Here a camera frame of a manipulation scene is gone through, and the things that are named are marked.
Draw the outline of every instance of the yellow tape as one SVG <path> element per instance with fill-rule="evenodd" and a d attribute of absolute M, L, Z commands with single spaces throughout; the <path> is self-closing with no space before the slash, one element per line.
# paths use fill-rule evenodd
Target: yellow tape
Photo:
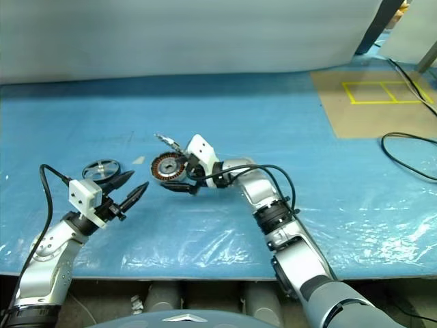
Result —
<path fill-rule="evenodd" d="M 434 104 L 434 101 L 427 95 L 427 93 L 419 86 L 417 82 L 413 82 L 417 89 L 421 92 L 423 97 L 427 102 Z M 395 95 L 391 93 L 390 89 L 386 86 L 387 84 L 405 84 L 404 81 L 348 81 L 342 82 L 346 94 L 350 99 L 350 103 L 353 105 L 385 105 L 385 104 L 418 104 L 421 103 L 420 100 L 398 100 Z M 391 98 L 391 100 L 365 100 L 365 101 L 357 101 L 355 97 L 352 95 L 348 85 L 379 85 Z"/>

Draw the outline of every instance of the plastic wrap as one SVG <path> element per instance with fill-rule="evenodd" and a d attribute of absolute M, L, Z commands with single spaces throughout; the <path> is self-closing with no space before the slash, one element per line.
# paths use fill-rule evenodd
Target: plastic wrap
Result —
<path fill-rule="evenodd" d="M 1 97 L 2 273 L 19 272 L 44 225 L 39 164 L 80 177 L 96 159 L 117 159 L 137 171 L 113 193 L 122 200 L 152 179 L 150 162 L 167 150 L 155 132 L 182 144 L 200 133 L 220 159 L 249 156 L 284 168 L 300 219 L 339 278 L 437 272 L 436 185 L 393 164 L 375 139 L 336 139 L 307 73 L 11 85 Z M 408 140 L 387 145 L 435 173 L 435 149 Z M 140 156 L 144 164 L 132 164 Z M 57 221 L 72 207 L 66 188 L 52 177 L 50 184 Z M 90 238 L 76 277 L 274 278 L 271 254 L 237 189 L 201 189 L 193 197 L 153 182 L 127 214 Z"/>

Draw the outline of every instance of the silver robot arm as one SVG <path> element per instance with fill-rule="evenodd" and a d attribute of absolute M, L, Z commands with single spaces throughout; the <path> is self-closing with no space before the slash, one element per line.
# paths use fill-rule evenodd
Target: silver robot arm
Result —
<path fill-rule="evenodd" d="M 101 187 L 92 180 L 71 180 L 70 203 L 78 212 L 67 213 L 42 238 L 19 281 L 13 306 L 2 321 L 3 327 L 54 327 L 72 280 L 73 262 L 82 246 L 98 228 L 135 204 L 147 189 L 138 186 L 119 205 L 108 194 L 122 186 L 133 174 L 125 172 Z"/>
<path fill-rule="evenodd" d="M 299 298 L 313 328 L 403 327 L 363 295 L 335 279 L 322 252 L 268 177 L 260 169 L 241 168 L 254 165 L 251 159 L 220 162 L 214 148 L 200 135 L 191 139 L 182 154 L 188 177 L 195 178 L 189 174 L 196 172 L 199 165 L 201 169 L 197 172 L 204 177 L 212 176 L 206 179 L 204 187 L 237 184 L 241 188 L 265 235 L 267 247 L 274 253 L 272 265 L 279 283 L 286 295 Z M 178 184 L 181 182 L 164 182 L 163 186 L 181 191 Z"/>

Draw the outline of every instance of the black cable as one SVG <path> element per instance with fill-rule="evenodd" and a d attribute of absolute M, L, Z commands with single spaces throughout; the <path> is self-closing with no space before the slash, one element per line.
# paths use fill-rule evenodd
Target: black cable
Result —
<path fill-rule="evenodd" d="M 6 319 L 8 317 L 9 310 L 11 310 L 14 307 L 15 297 L 16 297 L 16 294 L 18 292 L 18 289 L 20 288 L 21 278 L 23 277 L 23 274 L 26 271 L 27 266 L 29 265 L 31 259 L 33 258 L 33 255 L 36 252 L 36 249 L 38 248 L 39 244 L 41 243 L 42 239 L 44 238 L 44 235 L 47 233 L 48 227 L 50 226 L 50 223 L 52 221 L 53 202 L 52 202 L 52 195 L 50 192 L 50 187 L 48 186 L 48 182 L 47 182 L 46 173 L 44 171 L 46 169 L 48 171 L 52 172 L 57 177 L 61 178 L 62 182 L 67 184 L 67 185 L 68 185 L 68 182 L 71 180 L 69 177 L 64 176 L 63 174 L 59 173 L 58 171 L 56 171 L 55 169 L 53 169 L 51 166 L 49 166 L 47 164 L 42 164 L 40 166 L 40 179 L 41 179 L 42 187 L 44 188 L 44 193 L 46 195 L 46 200 L 47 200 L 46 223 L 44 224 L 44 228 L 41 231 L 41 235 L 38 237 L 35 245 L 32 247 L 32 250 L 30 251 L 29 255 L 27 256 L 26 262 L 24 263 L 23 268 L 21 269 L 20 275 L 18 276 L 18 280 L 17 280 L 16 285 L 15 285 L 14 293 L 12 294 L 12 299 L 10 301 L 10 304 L 9 304 L 7 310 L 6 310 L 5 316 L 3 317 L 3 320 L 1 321 L 0 327 L 2 327 L 5 324 Z"/>
<path fill-rule="evenodd" d="M 410 82 L 411 86 L 413 87 L 413 89 L 416 91 L 417 95 L 422 99 L 425 100 L 424 97 L 422 96 L 421 92 L 419 91 L 419 89 L 417 88 L 416 84 L 412 81 L 412 79 L 410 78 L 410 76 L 407 74 L 407 72 L 393 59 L 388 58 L 387 61 L 396 66 L 397 68 L 399 68 L 399 70 L 401 71 L 401 73 L 405 76 L 405 78 L 408 80 L 408 82 Z"/>
<path fill-rule="evenodd" d="M 433 318 L 429 318 L 427 316 L 419 316 L 418 314 L 413 314 L 410 312 L 405 311 L 402 307 L 400 307 L 394 300 L 393 295 L 389 292 L 389 291 L 385 291 L 385 295 L 387 296 L 387 299 L 389 299 L 389 301 L 403 314 L 405 314 L 406 316 L 411 316 L 412 318 L 418 318 L 418 319 L 422 319 L 422 320 L 428 320 L 428 321 L 432 321 L 433 323 L 437 323 L 437 319 L 433 319 Z"/>
<path fill-rule="evenodd" d="M 229 172 L 232 172 L 232 171 L 236 171 L 237 169 L 247 169 L 247 170 L 244 170 L 243 172 L 238 173 L 235 177 L 233 177 L 233 178 L 229 181 L 229 184 L 231 184 L 231 183 L 233 183 L 233 182 L 235 181 L 235 179 L 236 179 L 237 177 L 243 175 L 244 173 L 247 173 L 247 172 L 252 171 L 252 170 L 254 170 L 254 169 L 262 169 L 263 171 L 265 171 L 265 172 L 270 176 L 270 179 L 272 179 L 273 184 L 274 184 L 275 188 L 276 188 L 277 191 L 278 191 L 279 197 L 280 197 L 282 200 L 284 200 L 285 197 L 284 197 L 283 192 L 282 192 L 282 190 L 281 190 L 281 188 L 280 188 L 280 186 L 279 186 L 279 183 L 278 183 L 278 181 L 276 180 L 276 178 L 274 177 L 273 173 L 270 172 L 270 170 L 268 170 L 268 167 L 273 168 L 273 169 L 277 169 L 278 171 L 280 171 L 280 172 L 285 176 L 285 178 L 287 179 L 288 183 L 290 184 L 290 187 L 291 187 L 291 189 L 292 189 L 292 205 L 291 205 L 291 208 L 290 208 L 290 206 L 288 206 L 288 203 L 287 203 L 287 202 L 285 202 L 285 204 L 287 205 L 287 207 L 289 207 L 289 209 L 290 209 L 290 210 L 293 212 L 293 214 L 294 214 L 294 211 L 295 211 L 294 207 L 295 207 L 295 205 L 296 205 L 296 190 L 295 190 L 295 188 L 294 188 L 294 184 L 293 184 L 292 179 L 290 178 L 290 176 L 287 174 L 287 172 L 286 172 L 284 169 L 280 168 L 279 166 L 276 166 L 276 165 L 245 164 L 245 165 L 238 165 L 238 166 L 230 167 L 229 169 L 224 169 L 224 170 L 219 171 L 219 172 L 217 172 L 217 173 L 210 174 L 210 175 L 208 175 L 208 176 L 202 176 L 202 177 L 200 177 L 200 178 L 197 178 L 197 177 L 192 176 L 192 175 L 190 174 L 190 172 L 187 171 L 187 176 L 188 176 L 191 180 L 194 180 L 194 181 L 204 181 L 204 180 L 207 180 L 207 179 L 210 179 L 210 178 L 215 178 L 215 177 L 217 177 L 217 176 L 222 176 L 223 174 L 226 174 L 226 173 L 229 173 Z"/>
<path fill-rule="evenodd" d="M 413 166 L 406 164 L 405 162 L 401 161 L 400 159 L 397 159 L 396 157 L 394 157 L 386 148 L 385 146 L 385 139 L 387 137 L 399 137 L 399 138 L 411 138 L 411 139 L 417 139 L 417 140 L 422 140 L 422 141 L 426 141 L 429 142 L 430 144 L 434 144 L 437 146 L 437 141 L 436 140 L 432 140 L 432 139 L 427 139 L 427 138 L 423 138 L 423 137 L 419 137 L 418 135 L 411 135 L 409 133 L 403 133 L 403 132 L 390 132 L 385 134 L 382 138 L 381 138 L 381 149 L 382 151 L 385 153 L 385 155 L 387 155 L 392 161 L 395 161 L 396 163 L 398 163 L 399 165 L 417 173 L 420 176 L 423 176 L 427 179 L 433 180 L 433 181 L 437 181 L 437 176 L 430 176 L 422 171 L 419 171 L 418 169 L 414 168 Z"/>
<path fill-rule="evenodd" d="M 408 80 L 409 84 L 411 84 L 412 88 L 415 90 L 415 92 L 417 93 L 417 95 L 420 97 L 420 99 L 422 99 L 423 101 L 426 101 L 426 99 L 423 97 L 422 93 L 420 92 L 420 90 L 418 89 L 418 87 L 416 86 L 416 83 L 413 82 L 413 80 L 410 78 L 410 76 L 406 73 L 406 71 L 393 59 L 391 58 L 387 58 L 387 61 L 392 64 L 393 66 L 397 67 L 399 69 L 399 71 L 402 73 L 402 75 Z M 435 115 L 437 116 L 437 112 L 431 107 L 429 106 L 427 103 L 423 102 L 423 104 Z"/>

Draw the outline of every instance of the white wall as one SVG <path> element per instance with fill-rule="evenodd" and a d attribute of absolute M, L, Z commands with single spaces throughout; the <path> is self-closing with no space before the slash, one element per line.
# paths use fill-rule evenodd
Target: white wall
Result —
<path fill-rule="evenodd" d="M 381 0 L 1 0 L 3 83 L 350 61 Z"/>

